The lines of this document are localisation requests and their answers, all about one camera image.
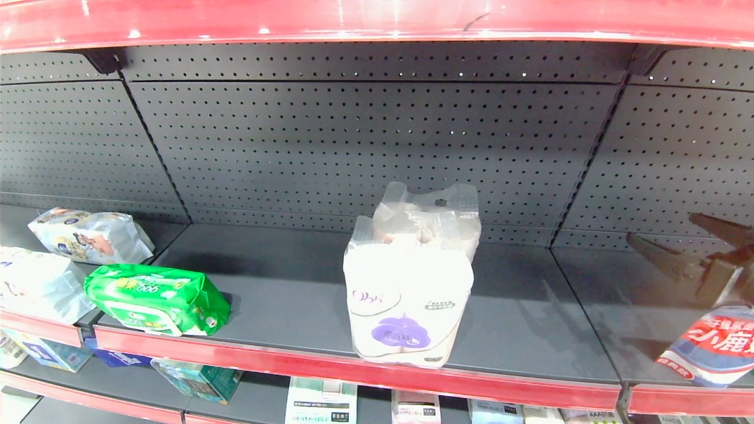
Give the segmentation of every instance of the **toilet paper pack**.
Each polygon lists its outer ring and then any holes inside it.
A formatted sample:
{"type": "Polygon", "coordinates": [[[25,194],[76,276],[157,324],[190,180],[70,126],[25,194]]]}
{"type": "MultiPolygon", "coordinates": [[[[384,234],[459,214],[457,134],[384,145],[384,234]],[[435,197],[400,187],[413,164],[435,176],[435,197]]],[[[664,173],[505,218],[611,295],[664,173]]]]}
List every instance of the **toilet paper pack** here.
{"type": "Polygon", "coordinates": [[[131,215],[116,212],[55,207],[29,223],[29,229],[50,252],[76,262],[141,263],[155,249],[131,215]]]}
{"type": "Polygon", "coordinates": [[[343,259],[351,335],[370,361],[442,367],[474,283],[477,191],[412,195],[391,183],[374,218],[358,217],[343,259]]]}
{"type": "Polygon", "coordinates": [[[94,309],[84,277],[70,259],[0,246],[0,307],[9,312],[74,324],[94,309]]]}
{"type": "Polygon", "coordinates": [[[440,424],[440,397],[429,393],[393,390],[393,424],[440,424]]]}
{"type": "Polygon", "coordinates": [[[521,405],[469,399],[471,424],[523,424],[521,405]]]}

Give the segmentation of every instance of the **store shelf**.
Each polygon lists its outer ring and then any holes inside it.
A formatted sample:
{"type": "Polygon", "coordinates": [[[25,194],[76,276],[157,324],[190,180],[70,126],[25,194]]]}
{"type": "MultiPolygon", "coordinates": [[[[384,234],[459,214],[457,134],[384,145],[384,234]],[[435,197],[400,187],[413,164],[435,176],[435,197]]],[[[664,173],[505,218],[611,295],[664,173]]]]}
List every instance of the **store shelf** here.
{"type": "Polygon", "coordinates": [[[40,365],[27,358],[0,370],[0,383],[85,407],[167,424],[181,424],[189,398],[157,371],[143,367],[107,367],[91,358],[77,373],[40,365]]]}
{"type": "Polygon", "coordinates": [[[342,257],[350,235],[192,225],[155,264],[206,272],[231,297],[212,337],[155,336],[105,315],[100,346],[289,376],[523,404],[611,410],[620,391],[549,251],[481,244],[449,363],[363,361],[351,348],[342,257]]]}
{"type": "MultiPolygon", "coordinates": [[[[47,249],[39,242],[26,224],[30,223],[44,210],[33,207],[10,206],[0,204],[0,245],[11,247],[23,247],[37,252],[46,252],[47,249]]],[[[147,260],[151,262],[185,229],[184,225],[171,223],[154,223],[139,221],[144,231],[155,244],[155,256],[147,260]]],[[[77,263],[87,274],[97,268],[88,263],[77,263]]],[[[76,324],[66,325],[58,322],[21,315],[13,312],[0,312],[0,320],[3,327],[24,333],[34,334],[47,340],[65,343],[71,346],[80,346],[82,341],[81,330],[91,332],[92,323],[101,316],[102,311],[95,309],[81,317],[76,324]]]]}
{"type": "Polygon", "coordinates": [[[573,39],[751,48],[746,2],[3,2],[6,52],[228,41],[573,39]]]}
{"type": "Polygon", "coordinates": [[[706,312],[693,287],[674,284],[637,253],[553,249],[621,381],[632,386],[630,413],[745,416],[754,376],[732,389],[693,387],[654,360],[706,312]]]}
{"type": "Polygon", "coordinates": [[[149,424],[154,421],[42,398],[21,424],[149,424]]]}
{"type": "MultiPolygon", "coordinates": [[[[390,389],[359,386],[358,424],[385,424],[391,421],[390,389]]],[[[186,424],[284,424],[288,398],[288,377],[245,373],[227,405],[192,399],[186,407],[186,424]]],[[[466,399],[440,397],[444,422],[470,422],[466,399]]]]}

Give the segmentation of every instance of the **green wet wipes pack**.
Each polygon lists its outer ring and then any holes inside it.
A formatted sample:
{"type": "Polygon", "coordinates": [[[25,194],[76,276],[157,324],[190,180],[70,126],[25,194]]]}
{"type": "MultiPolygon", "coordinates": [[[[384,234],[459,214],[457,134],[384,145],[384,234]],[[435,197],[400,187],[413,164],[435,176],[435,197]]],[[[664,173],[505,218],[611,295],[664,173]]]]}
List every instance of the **green wet wipes pack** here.
{"type": "Polygon", "coordinates": [[[228,321],[230,305],[202,272],[119,263],[94,270],[84,291],[124,326],[149,333],[206,336],[228,321]]]}

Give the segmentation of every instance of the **plastic packaging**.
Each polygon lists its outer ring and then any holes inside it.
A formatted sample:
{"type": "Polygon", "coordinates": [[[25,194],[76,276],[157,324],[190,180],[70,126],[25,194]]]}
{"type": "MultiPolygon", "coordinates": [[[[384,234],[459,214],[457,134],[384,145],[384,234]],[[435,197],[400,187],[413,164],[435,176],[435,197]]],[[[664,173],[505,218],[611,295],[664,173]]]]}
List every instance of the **plastic packaging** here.
{"type": "Polygon", "coordinates": [[[657,360],[698,386],[726,387],[754,369],[754,309],[720,306],[657,360]]]}
{"type": "Polygon", "coordinates": [[[393,424],[440,424],[440,397],[429,393],[393,390],[393,424]]]}
{"type": "Polygon", "coordinates": [[[131,215],[116,212],[55,207],[29,223],[29,229],[50,252],[76,262],[141,263],[155,249],[131,215]]]}
{"type": "Polygon", "coordinates": [[[343,272],[354,350],[377,362],[442,367],[474,283],[477,191],[412,195],[390,183],[374,218],[358,217],[343,272]]]}
{"type": "Polygon", "coordinates": [[[9,370],[17,367],[24,359],[26,352],[13,341],[5,332],[0,331],[0,368],[9,370]]]}
{"type": "Polygon", "coordinates": [[[230,305],[201,272],[149,265],[105,265],[84,282],[86,294],[124,326],[172,336],[215,333],[230,305]]]}
{"type": "Polygon", "coordinates": [[[244,374],[242,370],[152,359],[152,366],[186,396],[228,404],[244,374]]]}
{"type": "Polygon", "coordinates": [[[77,373],[92,355],[87,350],[42,339],[32,334],[7,328],[4,332],[29,356],[46,367],[77,373]]]}
{"type": "Polygon", "coordinates": [[[0,306],[63,324],[94,309],[84,295],[84,272],[70,259],[19,247],[0,247],[0,306]]]}

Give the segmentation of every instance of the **pegboard backpanel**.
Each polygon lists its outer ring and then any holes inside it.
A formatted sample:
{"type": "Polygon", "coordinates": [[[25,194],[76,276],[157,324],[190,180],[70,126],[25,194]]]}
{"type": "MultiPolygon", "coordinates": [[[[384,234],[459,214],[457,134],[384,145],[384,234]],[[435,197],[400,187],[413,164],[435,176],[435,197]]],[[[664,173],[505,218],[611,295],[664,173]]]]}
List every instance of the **pegboard backpanel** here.
{"type": "Polygon", "coordinates": [[[617,88],[458,83],[139,83],[189,207],[355,217],[386,185],[479,190],[484,223],[553,228],[617,88]]]}
{"type": "Polygon", "coordinates": [[[703,214],[754,224],[754,94],[629,86],[565,229],[708,237],[703,214]]]}
{"type": "Polygon", "coordinates": [[[0,87],[0,191],[179,204],[119,81],[0,87]]]}
{"type": "Polygon", "coordinates": [[[27,195],[0,192],[0,204],[36,207],[49,210],[53,207],[87,210],[89,212],[121,212],[137,219],[165,223],[189,223],[183,207],[179,204],[142,203],[135,201],[101,200],[67,196],[27,195]]]}
{"type": "Polygon", "coordinates": [[[129,48],[129,80],[618,83],[633,45],[558,41],[252,43],[129,48]]]}
{"type": "Polygon", "coordinates": [[[100,74],[86,57],[71,53],[19,53],[0,56],[0,84],[118,79],[100,74]]]}
{"type": "Polygon", "coordinates": [[[683,48],[668,51],[647,76],[632,84],[754,91],[754,51],[683,48]]]}

